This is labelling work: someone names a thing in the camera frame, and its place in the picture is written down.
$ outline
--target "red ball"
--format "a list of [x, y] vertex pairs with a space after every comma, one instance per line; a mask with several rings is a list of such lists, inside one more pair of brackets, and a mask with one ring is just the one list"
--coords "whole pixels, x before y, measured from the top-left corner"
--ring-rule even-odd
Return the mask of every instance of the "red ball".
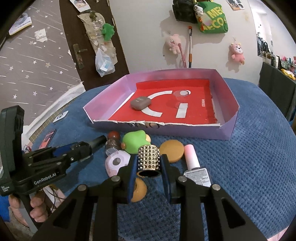
[[118, 131], [111, 131], [108, 133], [108, 139], [115, 138], [120, 140], [120, 134]]

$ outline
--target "pink bottle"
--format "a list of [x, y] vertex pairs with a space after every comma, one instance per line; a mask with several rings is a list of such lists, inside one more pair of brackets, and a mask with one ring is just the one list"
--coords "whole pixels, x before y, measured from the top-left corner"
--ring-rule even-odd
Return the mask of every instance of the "pink bottle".
[[200, 167], [194, 146], [191, 144], [184, 146], [184, 154], [188, 167], [188, 170], [184, 172], [184, 176], [198, 185], [210, 187], [211, 178], [207, 169]]

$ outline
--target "metal studded cylinder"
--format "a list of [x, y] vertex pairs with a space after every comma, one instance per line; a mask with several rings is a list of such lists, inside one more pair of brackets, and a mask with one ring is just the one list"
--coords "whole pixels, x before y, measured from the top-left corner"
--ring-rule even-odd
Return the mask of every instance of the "metal studded cylinder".
[[156, 177], [160, 174], [160, 153], [155, 145], [144, 145], [138, 150], [137, 175]]

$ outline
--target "screw head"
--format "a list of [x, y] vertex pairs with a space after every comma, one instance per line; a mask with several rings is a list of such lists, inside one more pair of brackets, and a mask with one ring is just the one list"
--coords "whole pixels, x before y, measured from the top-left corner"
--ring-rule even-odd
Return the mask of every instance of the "screw head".
[[80, 191], [80, 192], [82, 192], [82, 191], [85, 191], [86, 190], [86, 188], [87, 188], [87, 186], [86, 185], [84, 185], [84, 184], [81, 184], [81, 185], [79, 185], [78, 186], [78, 191]]
[[111, 180], [113, 182], [118, 182], [120, 180], [120, 177], [119, 176], [113, 176], [113, 177], [111, 177]]
[[185, 177], [185, 176], [180, 176], [180, 177], [178, 177], [178, 180], [179, 180], [180, 182], [185, 182], [185, 181], [187, 181], [187, 177]]
[[220, 185], [218, 184], [213, 184], [212, 188], [215, 190], [215, 191], [219, 191], [221, 189]]

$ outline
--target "pink plush toy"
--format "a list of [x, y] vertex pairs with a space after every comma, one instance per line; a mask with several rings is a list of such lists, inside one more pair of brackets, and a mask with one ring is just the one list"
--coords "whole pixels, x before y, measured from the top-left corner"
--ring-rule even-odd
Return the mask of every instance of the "pink plush toy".
[[231, 50], [233, 55], [231, 56], [232, 59], [236, 62], [240, 62], [241, 64], [244, 64], [244, 55], [243, 50], [240, 44], [231, 44]]
[[174, 54], [180, 54], [179, 44], [181, 43], [181, 39], [178, 34], [174, 34], [173, 36], [168, 36], [165, 40], [166, 44], [169, 46], [170, 51]]

